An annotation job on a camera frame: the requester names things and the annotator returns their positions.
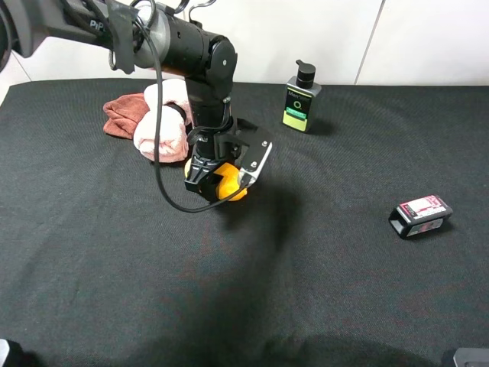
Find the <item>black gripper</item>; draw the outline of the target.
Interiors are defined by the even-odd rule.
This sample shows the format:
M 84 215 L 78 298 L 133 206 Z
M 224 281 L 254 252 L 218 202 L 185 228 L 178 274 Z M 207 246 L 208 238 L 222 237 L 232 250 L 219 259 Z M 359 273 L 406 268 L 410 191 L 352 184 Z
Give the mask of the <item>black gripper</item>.
M 215 171 L 224 163 L 235 166 L 241 156 L 242 148 L 231 142 L 237 130 L 236 122 L 235 118 L 225 118 L 214 125 L 197 122 L 187 136 L 193 150 L 185 166 L 185 188 L 200 193 L 208 202 L 220 200 L 219 184 L 223 176 L 215 174 Z M 243 193 L 245 188 L 256 182 L 259 174 L 258 171 L 250 172 L 241 168 L 238 172 L 239 189 L 234 193 Z

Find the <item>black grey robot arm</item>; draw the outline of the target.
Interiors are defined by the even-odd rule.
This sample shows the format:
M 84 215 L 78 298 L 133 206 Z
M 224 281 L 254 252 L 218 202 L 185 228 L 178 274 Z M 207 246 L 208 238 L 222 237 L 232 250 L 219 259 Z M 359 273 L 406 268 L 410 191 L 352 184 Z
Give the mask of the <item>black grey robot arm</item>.
M 238 56 L 231 41 L 179 18 L 154 1 L 3 1 L 1 62 L 30 57 L 47 37 L 103 47 L 113 70 L 152 69 L 162 80 L 147 91 L 142 125 L 134 135 L 155 168 L 185 161 L 185 186 L 209 207 L 240 200 L 256 181 L 272 144 L 265 130 L 231 114 Z

